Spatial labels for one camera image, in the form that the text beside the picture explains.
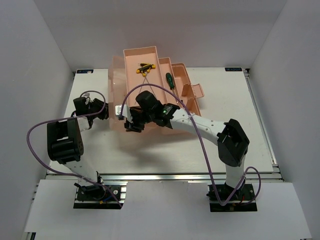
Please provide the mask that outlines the pink plastic toolbox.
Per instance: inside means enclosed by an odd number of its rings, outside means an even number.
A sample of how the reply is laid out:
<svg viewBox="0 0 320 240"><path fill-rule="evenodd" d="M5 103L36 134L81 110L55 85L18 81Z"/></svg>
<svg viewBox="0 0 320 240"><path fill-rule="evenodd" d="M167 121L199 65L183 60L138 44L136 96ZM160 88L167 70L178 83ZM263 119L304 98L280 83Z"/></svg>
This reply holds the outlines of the pink plastic toolbox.
<svg viewBox="0 0 320 240"><path fill-rule="evenodd" d="M175 83L174 96L166 80L171 73ZM201 111L198 99L204 97L200 84L193 85L184 63L172 63L170 58L158 57L155 46L125 49L122 56L113 56L108 68L109 127L113 131L125 132L123 121L115 115L115 106L123 100L129 107L136 107L136 96L149 91L162 104L177 104L179 98L187 109L196 115Z"/></svg>

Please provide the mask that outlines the green handle screwdriver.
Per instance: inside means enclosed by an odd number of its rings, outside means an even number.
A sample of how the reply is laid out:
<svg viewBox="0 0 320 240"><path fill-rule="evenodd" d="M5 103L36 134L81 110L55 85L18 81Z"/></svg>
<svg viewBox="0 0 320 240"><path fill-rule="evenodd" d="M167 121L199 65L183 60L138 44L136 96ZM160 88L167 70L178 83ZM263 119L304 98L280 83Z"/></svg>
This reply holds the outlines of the green handle screwdriver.
<svg viewBox="0 0 320 240"><path fill-rule="evenodd" d="M170 90L172 91L173 95L177 97L178 95L175 92L176 85L175 85L175 81L174 81L173 75L170 72L167 72L165 74L165 78L166 78L168 86L169 86Z"/></svg>

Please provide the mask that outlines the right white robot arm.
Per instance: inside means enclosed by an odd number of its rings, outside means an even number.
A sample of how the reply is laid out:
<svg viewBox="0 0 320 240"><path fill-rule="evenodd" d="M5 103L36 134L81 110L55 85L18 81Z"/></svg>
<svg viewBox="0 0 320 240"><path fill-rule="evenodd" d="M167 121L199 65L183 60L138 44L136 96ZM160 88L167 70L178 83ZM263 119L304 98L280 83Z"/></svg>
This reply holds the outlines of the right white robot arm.
<svg viewBox="0 0 320 240"><path fill-rule="evenodd" d="M124 127L128 132L140 133L146 124L155 123L159 127L188 132L210 141L217 146L218 157L225 164L226 180L220 192L233 200L243 195L244 160L250 141L237 120L215 121L191 114L178 105L162 104L147 90L135 99L137 107L123 104L115 108L118 118L126 119Z"/></svg>

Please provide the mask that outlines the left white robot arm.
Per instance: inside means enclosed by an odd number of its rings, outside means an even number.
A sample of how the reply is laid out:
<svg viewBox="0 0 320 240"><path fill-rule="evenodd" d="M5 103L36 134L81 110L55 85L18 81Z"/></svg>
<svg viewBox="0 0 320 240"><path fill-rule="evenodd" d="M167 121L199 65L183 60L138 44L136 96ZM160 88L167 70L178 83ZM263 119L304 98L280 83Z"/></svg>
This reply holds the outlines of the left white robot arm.
<svg viewBox="0 0 320 240"><path fill-rule="evenodd" d="M88 193L99 200L105 196L106 187L101 184L100 174L83 157L84 143L81 132L90 130L96 118L107 120L109 106L102 100L91 100L88 96L75 98L73 104L75 110L69 119L46 125L48 156L52 161L70 169L80 179L94 182L89 186Z"/></svg>

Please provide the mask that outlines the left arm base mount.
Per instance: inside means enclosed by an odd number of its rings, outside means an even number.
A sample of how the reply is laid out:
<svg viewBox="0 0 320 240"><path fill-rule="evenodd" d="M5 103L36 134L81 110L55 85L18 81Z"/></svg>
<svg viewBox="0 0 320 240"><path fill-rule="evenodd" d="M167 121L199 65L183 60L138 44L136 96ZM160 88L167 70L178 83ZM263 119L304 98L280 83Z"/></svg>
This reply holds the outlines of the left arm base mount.
<svg viewBox="0 0 320 240"><path fill-rule="evenodd" d="M111 192L96 184L76 182L74 186L76 187L74 209L120 210L122 208L121 185L108 185Z"/></svg>

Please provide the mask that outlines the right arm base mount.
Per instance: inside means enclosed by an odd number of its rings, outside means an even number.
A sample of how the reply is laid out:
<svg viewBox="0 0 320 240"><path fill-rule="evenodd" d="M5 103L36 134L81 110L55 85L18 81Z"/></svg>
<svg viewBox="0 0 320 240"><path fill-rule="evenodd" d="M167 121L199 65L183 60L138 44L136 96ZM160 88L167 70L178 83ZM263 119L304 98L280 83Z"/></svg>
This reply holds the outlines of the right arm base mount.
<svg viewBox="0 0 320 240"><path fill-rule="evenodd" d="M208 185L209 208L211 213L235 213L235 212L257 212L258 207L255 200L255 191L252 184L245 184L238 189L228 203L224 206L220 205L216 197L213 185Z"/></svg>

